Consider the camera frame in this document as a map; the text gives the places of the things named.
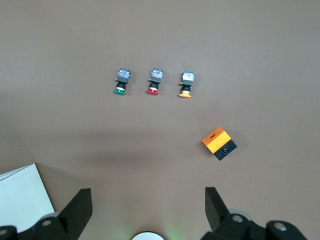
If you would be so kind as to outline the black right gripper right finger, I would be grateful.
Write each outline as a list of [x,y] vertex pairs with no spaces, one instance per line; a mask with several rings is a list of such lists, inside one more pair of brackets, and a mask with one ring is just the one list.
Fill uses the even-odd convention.
[[203,240],[264,240],[265,228],[238,212],[231,213],[215,187],[205,188],[205,214],[211,231]]

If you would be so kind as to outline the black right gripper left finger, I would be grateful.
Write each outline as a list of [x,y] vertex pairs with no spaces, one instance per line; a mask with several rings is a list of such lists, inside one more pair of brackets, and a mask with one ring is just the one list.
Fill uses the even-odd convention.
[[31,228],[19,233],[19,240],[77,240],[93,213],[90,188],[83,188],[57,216],[38,220]]

